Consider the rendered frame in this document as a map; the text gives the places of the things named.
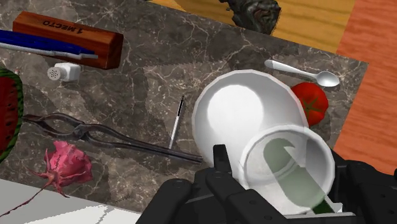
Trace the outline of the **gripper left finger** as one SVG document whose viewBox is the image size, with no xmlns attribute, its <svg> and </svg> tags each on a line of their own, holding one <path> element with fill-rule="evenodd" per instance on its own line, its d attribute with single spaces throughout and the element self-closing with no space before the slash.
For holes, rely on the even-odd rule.
<svg viewBox="0 0 397 224">
<path fill-rule="evenodd" d="M 290 224 L 254 189 L 233 178 L 226 146 L 213 146 L 214 167 L 195 182 L 165 181 L 136 224 Z"/>
</svg>

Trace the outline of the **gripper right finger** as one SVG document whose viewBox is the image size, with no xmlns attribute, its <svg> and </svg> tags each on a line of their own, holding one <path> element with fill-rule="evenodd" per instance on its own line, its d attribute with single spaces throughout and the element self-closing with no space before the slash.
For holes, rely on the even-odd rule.
<svg viewBox="0 0 397 224">
<path fill-rule="evenodd" d="M 335 151 L 335 179 L 328 196 L 343 210 L 361 216 L 365 224 L 397 224 L 397 169 L 385 174 L 356 160 L 345 160 Z"/>
</svg>

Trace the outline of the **white cup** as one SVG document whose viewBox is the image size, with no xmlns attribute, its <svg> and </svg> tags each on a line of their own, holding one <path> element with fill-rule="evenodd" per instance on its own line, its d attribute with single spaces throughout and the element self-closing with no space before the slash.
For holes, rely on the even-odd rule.
<svg viewBox="0 0 397 224">
<path fill-rule="evenodd" d="M 239 183 L 284 215 L 303 214 L 320 205 L 334 179 L 330 147 L 307 127 L 264 130 L 248 142 L 240 158 Z"/>
</svg>

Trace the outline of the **black and white pen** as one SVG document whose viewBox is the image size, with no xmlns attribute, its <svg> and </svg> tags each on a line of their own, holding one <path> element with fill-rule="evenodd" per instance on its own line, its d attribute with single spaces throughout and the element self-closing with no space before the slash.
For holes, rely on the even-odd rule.
<svg viewBox="0 0 397 224">
<path fill-rule="evenodd" d="M 176 113 L 176 118 L 174 120 L 174 126 L 173 126 L 173 129 L 172 129 L 172 132 L 171 132 L 171 136 L 170 136 L 169 149 L 171 149 L 173 144 L 174 144 L 174 140 L 175 140 L 176 132 L 177 132 L 178 125 L 179 125 L 179 119 L 181 117 L 181 111 L 182 111 L 182 108 L 183 108 L 184 100 L 185 100 L 185 97 L 182 96 L 182 98 L 181 98 L 181 100 L 179 102 L 178 110 L 177 110 L 177 113 Z"/>
</svg>

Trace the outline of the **white bowl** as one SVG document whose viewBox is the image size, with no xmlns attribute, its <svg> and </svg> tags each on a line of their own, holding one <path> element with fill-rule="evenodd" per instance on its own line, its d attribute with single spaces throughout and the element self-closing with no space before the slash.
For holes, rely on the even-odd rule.
<svg viewBox="0 0 397 224">
<path fill-rule="evenodd" d="M 204 160 L 214 165 L 212 148 L 224 144 L 239 177 L 244 147 L 259 132 L 277 125 L 308 125 L 300 100 L 272 75 L 234 70 L 210 82 L 195 102 L 192 132 Z"/>
</svg>

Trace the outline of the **red tomato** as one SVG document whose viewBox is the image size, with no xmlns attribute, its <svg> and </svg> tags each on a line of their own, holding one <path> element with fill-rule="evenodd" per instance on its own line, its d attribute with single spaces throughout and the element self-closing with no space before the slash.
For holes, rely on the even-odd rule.
<svg viewBox="0 0 397 224">
<path fill-rule="evenodd" d="M 315 83 L 302 82 L 291 90 L 300 100 L 309 127 L 321 122 L 328 109 L 328 99 L 322 88 Z"/>
</svg>

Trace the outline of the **white spoon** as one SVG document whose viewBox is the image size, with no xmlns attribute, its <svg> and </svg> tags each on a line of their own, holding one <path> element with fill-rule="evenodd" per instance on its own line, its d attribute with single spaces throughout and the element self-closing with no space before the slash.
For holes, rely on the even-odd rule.
<svg viewBox="0 0 397 224">
<path fill-rule="evenodd" d="M 338 76 L 329 71 L 321 71 L 317 74 L 313 74 L 274 60 L 266 60 L 264 65 L 278 71 L 300 74 L 304 77 L 315 80 L 316 83 L 322 87 L 336 87 L 340 84 Z"/>
</svg>

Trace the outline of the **pink rose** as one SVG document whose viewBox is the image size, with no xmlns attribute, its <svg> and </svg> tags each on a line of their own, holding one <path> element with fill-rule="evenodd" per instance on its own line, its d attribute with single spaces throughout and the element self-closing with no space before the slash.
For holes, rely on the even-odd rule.
<svg viewBox="0 0 397 224">
<path fill-rule="evenodd" d="M 31 198 L 3 213 L 0 218 L 28 204 L 48 186 L 53 186 L 63 197 L 69 198 L 63 192 L 63 187 L 74 183 L 86 183 L 93 179 L 92 162 L 85 152 L 66 141 L 54 141 L 53 144 L 55 146 L 54 151 L 48 152 L 48 149 L 45 150 L 46 171 L 38 173 L 29 169 L 32 174 L 47 179 L 47 183 Z"/>
</svg>

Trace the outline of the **white salt shaker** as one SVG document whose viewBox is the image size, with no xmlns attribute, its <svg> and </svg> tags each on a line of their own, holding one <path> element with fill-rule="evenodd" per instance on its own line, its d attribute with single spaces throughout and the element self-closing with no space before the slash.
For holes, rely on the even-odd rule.
<svg viewBox="0 0 397 224">
<path fill-rule="evenodd" d="M 47 70 L 47 76 L 51 80 L 76 81 L 79 79 L 81 66 L 70 62 L 56 63 Z"/>
</svg>

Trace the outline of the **white and grey pen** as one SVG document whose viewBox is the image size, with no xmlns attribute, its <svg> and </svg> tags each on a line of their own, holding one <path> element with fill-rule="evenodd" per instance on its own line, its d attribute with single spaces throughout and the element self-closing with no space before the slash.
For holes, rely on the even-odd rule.
<svg viewBox="0 0 397 224">
<path fill-rule="evenodd" d="M 24 47 L 24 46 L 10 45 L 10 44 L 6 44 L 6 43 L 0 43 L 0 48 L 16 50 L 16 51 L 21 51 L 21 52 L 35 53 L 35 54 L 39 54 L 39 55 L 46 55 L 46 56 L 52 56 L 52 57 L 54 57 L 54 56 L 68 57 L 68 58 L 78 59 L 78 60 L 98 59 L 97 55 L 92 55 L 92 54 L 81 53 L 79 55 L 76 55 L 73 53 L 40 50 L 40 49 L 28 48 L 28 47 Z"/>
</svg>

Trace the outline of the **brown wooden block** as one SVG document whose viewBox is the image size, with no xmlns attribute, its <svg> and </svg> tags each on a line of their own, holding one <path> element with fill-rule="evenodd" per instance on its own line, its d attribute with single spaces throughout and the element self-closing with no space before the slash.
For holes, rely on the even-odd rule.
<svg viewBox="0 0 397 224">
<path fill-rule="evenodd" d="M 21 12 L 13 21 L 12 29 L 24 34 L 56 39 L 93 51 L 97 59 L 72 59 L 57 56 L 57 59 L 100 69 L 116 69 L 120 65 L 123 34 L 47 17 L 27 11 Z"/>
</svg>

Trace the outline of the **watermelon slice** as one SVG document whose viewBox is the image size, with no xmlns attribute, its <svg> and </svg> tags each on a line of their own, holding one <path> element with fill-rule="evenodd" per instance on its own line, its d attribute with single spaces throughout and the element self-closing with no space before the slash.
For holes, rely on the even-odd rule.
<svg viewBox="0 0 397 224">
<path fill-rule="evenodd" d="M 16 144 L 23 114 L 22 81 L 19 75 L 0 67 L 0 163 Z"/>
</svg>

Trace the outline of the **dark rough lump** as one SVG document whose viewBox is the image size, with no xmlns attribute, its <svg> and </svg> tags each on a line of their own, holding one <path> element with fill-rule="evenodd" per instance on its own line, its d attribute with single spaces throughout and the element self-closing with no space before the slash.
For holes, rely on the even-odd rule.
<svg viewBox="0 0 397 224">
<path fill-rule="evenodd" d="M 236 26 L 271 35 L 277 25 L 281 7 L 276 0 L 219 0 L 233 11 Z"/>
</svg>

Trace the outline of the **blue pen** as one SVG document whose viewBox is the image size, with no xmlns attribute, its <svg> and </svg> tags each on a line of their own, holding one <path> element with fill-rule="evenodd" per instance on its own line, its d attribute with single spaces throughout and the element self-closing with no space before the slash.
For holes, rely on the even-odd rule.
<svg viewBox="0 0 397 224">
<path fill-rule="evenodd" d="M 92 50 L 71 43 L 5 30 L 0 30 L 0 43 L 46 51 L 67 52 L 76 55 L 81 53 L 89 55 L 95 54 Z"/>
</svg>

